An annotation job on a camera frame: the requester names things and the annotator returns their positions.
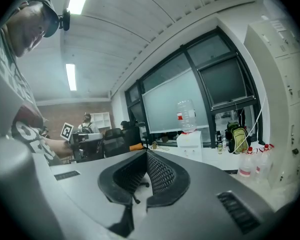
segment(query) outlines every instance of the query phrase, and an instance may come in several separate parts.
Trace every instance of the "person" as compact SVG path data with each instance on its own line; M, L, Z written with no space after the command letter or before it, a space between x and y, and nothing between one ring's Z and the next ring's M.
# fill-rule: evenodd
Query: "person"
M50 136L48 135L48 127L44 126L43 129L42 129L42 133L41 133L41 136L42 137L45 137L46 139L50 139Z
M122 121L120 126L121 126L121 130L128 129L129 123L127 121Z
M40 135L45 119L18 68L17 58L31 52L43 37L51 37L58 27L59 17L51 0L28 0L21 3L0 27L0 83L4 83L0 88L20 101L18 111L16 109L13 112L16 116L10 129L6 133L0 130L0 136L6 134L9 139L23 142L33 154L44 155L49 166L62 165L60 158L71 156L73 151L68 141ZM5 98L2 102L7 104L3 107L13 108L15 100L10 101L10 95Z
M99 134L100 131L94 122L91 122L91 114L85 113L83 116L83 122L78 126L80 132L83 132L84 129L87 129L87 133Z

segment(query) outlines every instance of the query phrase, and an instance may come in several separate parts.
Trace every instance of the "orange object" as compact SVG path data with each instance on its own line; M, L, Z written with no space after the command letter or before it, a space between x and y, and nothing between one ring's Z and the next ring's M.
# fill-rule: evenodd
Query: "orange object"
M138 143L137 145L130 146L130 151L142 150L144 146L142 143Z

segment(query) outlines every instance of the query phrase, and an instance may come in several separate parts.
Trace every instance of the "white desk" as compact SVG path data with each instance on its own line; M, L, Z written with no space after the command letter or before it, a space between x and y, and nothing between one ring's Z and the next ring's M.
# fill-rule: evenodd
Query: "white desk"
M254 149L263 147L257 142L251 143L251 146ZM191 157L186 157L185 155L183 155L183 153L180 152L179 148L175 146L160 146L157 147L156 150L191 159ZM224 151L222 154L218 154L217 148L204 147L202 148L202 160L193 160L212 165L224 171L238 170L240 156L240 154L232 154L228 151ZM261 196L273 208L274 211L277 211L285 204L295 200L300 193L300 180L284 187L272 189L269 185L268 180L257 183L253 179L250 181L241 181L241 178L236 174L232 174L231 176L242 182L248 188L256 192L259 196Z
M258 144L257 142L253 142L251 146L255 148L261 148L262 145ZM173 154L179 157L192 159L191 156L185 156L180 149L176 146L160 146L157 147L158 151ZM208 165L212 165L217 167L221 170L238 170L239 168L239 160L240 154L232 154L228 151L224 151L222 154L218 154L217 148L210 148L210 147L203 147L202 148L202 160L192 159L197 162L202 162Z

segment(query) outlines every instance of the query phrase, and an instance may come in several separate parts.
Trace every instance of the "ceiling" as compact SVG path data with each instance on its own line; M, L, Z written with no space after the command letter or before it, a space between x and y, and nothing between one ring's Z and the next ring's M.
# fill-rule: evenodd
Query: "ceiling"
M151 43L217 1L86 0L81 15L71 15L69 31L44 38L18 60L19 68L37 101L109 99ZM61 14L69 0L52 2ZM76 65L77 91L69 90L67 63Z

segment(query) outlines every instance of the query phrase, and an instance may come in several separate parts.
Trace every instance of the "white wall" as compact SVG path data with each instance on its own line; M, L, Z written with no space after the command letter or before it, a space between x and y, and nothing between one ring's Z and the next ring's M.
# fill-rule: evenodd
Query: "white wall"
M111 98L111 105L114 125L116 128L120 128L122 121L129 121L125 92L117 91Z

